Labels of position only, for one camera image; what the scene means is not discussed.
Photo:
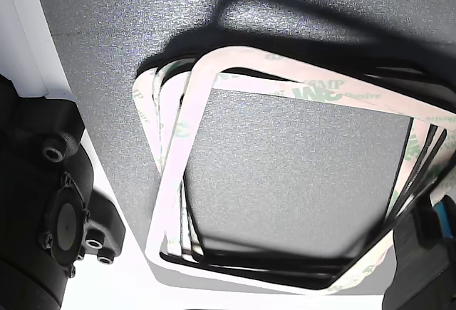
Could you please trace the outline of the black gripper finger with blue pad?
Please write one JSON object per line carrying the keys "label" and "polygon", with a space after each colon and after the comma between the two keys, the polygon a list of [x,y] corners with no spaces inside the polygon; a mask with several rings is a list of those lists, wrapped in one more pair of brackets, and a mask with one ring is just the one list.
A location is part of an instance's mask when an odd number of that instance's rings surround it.
{"label": "black gripper finger with blue pad", "polygon": [[422,198],[393,231],[396,270],[386,289],[387,310],[455,308],[455,201]]}

